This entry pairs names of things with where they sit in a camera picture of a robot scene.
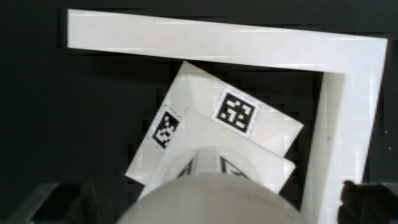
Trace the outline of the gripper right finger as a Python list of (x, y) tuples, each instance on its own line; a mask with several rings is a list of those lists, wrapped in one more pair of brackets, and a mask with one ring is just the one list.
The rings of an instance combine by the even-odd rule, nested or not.
[(398, 224), (398, 183), (345, 182), (338, 224)]

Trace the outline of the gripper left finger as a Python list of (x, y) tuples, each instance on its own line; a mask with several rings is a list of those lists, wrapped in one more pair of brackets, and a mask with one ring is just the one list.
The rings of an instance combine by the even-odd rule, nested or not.
[(100, 224), (100, 203), (95, 183), (41, 184), (6, 224)]

